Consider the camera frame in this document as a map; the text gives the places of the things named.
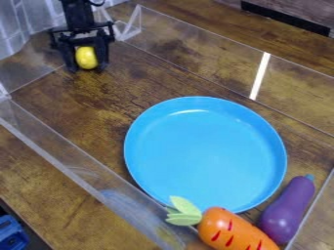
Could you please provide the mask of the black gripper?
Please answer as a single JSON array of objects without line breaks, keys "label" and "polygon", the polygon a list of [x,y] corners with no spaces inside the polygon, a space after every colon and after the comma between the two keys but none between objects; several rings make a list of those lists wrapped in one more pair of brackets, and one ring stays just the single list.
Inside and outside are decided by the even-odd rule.
[{"label": "black gripper", "polygon": [[65,67],[71,72],[79,70],[76,63],[76,46],[68,40],[61,40],[57,35],[69,33],[69,37],[75,38],[80,33],[89,33],[99,30],[93,38],[93,49],[97,59],[97,70],[101,71],[108,65],[108,44],[115,41],[113,22],[96,22],[93,19],[92,8],[101,7],[105,0],[95,3],[92,0],[59,0],[61,2],[65,25],[53,27],[48,30],[51,47],[56,49],[61,55]]}]

